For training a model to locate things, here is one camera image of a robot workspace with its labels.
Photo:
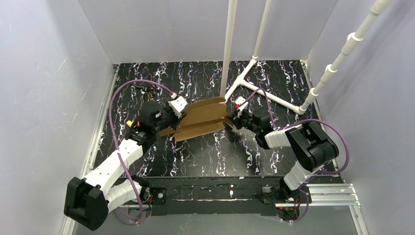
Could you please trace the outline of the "brown cardboard box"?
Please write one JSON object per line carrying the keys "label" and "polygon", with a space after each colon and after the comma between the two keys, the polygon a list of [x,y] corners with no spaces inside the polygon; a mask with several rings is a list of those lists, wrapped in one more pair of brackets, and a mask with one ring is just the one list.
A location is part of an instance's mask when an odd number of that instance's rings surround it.
{"label": "brown cardboard box", "polygon": [[175,141],[185,141],[225,129],[225,123],[230,123],[225,101],[224,97],[218,96],[190,104],[176,129],[167,127],[159,132],[159,136],[173,135]]}

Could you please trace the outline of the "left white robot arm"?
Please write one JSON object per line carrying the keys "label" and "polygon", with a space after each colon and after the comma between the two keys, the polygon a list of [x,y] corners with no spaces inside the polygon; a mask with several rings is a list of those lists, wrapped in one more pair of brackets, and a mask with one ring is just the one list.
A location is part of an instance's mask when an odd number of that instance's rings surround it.
{"label": "left white robot arm", "polygon": [[[142,203],[150,194],[142,190],[149,186],[145,180],[133,179],[129,166],[154,144],[158,132],[178,126],[186,116],[187,107],[188,103],[180,96],[159,110],[128,121],[130,129],[115,151],[83,178],[74,177],[69,181],[64,215],[95,231],[110,212],[131,200],[136,199],[143,212]],[[123,173],[127,174],[127,180],[117,185]]]}

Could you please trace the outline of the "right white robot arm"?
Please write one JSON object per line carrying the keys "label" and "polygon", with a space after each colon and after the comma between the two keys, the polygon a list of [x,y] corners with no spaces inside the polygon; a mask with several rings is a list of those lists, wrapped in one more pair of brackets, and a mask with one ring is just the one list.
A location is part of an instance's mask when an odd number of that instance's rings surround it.
{"label": "right white robot arm", "polygon": [[257,145],[263,149],[292,148],[296,161],[292,169],[271,191],[280,199],[288,199],[318,170],[338,157],[339,149],[315,120],[274,130],[268,117],[258,117],[244,110],[234,111],[230,117],[236,129],[245,128],[255,134]]}

